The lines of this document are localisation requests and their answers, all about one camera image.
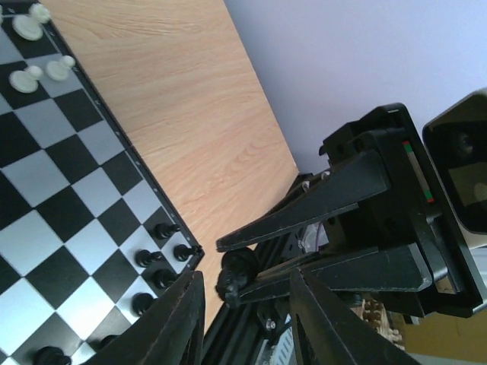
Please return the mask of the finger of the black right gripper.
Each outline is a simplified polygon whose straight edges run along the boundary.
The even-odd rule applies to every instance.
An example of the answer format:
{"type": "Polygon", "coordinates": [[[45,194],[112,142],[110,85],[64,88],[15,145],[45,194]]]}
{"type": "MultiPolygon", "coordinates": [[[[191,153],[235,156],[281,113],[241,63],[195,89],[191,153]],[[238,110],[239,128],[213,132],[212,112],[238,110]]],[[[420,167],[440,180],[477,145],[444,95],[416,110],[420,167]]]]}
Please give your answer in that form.
{"type": "Polygon", "coordinates": [[[218,239],[217,250],[234,251],[355,210],[359,202],[388,189],[381,156],[376,151],[361,152],[338,164],[294,201],[218,239]]]}
{"type": "Polygon", "coordinates": [[[229,304],[287,297],[294,270],[315,275],[330,290],[346,292],[419,292],[433,283],[416,244],[385,250],[363,249],[344,255],[311,252],[259,273],[241,289],[228,293],[229,304]]]}

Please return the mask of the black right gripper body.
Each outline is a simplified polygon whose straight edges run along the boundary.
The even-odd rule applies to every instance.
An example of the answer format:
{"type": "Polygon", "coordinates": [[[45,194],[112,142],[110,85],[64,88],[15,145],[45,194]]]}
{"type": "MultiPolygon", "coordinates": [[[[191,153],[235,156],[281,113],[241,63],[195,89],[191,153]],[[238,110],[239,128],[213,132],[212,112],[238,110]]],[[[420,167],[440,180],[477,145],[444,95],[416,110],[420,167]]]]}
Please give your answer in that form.
{"type": "Polygon", "coordinates": [[[431,313],[469,318],[486,308],[486,289],[454,213],[428,159],[407,108],[379,106],[327,137],[319,149],[332,167],[361,152],[376,151],[390,189],[339,217],[345,234],[370,233],[374,245],[417,246],[427,278],[410,287],[413,271],[399,263],[383,270],[394,279],[376,296],[392,312],[425,317],[431,313]]]}

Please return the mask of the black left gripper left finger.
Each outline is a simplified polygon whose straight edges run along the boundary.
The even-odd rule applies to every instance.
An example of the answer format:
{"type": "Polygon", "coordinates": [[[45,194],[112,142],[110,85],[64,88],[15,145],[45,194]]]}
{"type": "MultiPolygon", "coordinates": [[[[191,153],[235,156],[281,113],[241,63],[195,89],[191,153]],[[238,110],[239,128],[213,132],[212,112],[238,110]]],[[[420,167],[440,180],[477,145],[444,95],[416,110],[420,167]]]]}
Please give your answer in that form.
{"type": "Polygon", "coordinates": [[[89,363],[200,364],[204,327],[203,274],[187,271],[134,325],[95,354],[89,363]]]}

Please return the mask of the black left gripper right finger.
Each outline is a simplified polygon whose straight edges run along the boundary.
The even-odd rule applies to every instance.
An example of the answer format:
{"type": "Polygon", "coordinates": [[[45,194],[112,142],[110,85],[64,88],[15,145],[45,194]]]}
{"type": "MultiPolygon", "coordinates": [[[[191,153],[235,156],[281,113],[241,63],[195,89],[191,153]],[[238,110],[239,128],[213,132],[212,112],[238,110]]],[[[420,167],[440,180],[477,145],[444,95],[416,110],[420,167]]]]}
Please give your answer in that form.
{"type": "Polygon", "coordinates": [[[376,333],[314,275],[295,269],[290,310],[298,364],[417,364],[376,333]]]}

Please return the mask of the black knight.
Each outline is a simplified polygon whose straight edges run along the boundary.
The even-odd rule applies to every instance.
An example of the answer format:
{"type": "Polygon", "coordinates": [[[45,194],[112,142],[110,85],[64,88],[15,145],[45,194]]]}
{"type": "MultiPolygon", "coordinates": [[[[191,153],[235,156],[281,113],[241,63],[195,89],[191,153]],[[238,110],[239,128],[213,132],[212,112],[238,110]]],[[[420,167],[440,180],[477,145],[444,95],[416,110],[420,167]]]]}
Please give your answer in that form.
{"type": "Polygon", "coordinates": [[[252,249],[245,247],[226,252],[221,260],[216,292],[227,307],[238,308],[239,290],[250,284],[258,274],[259,259],[252,249]]]}

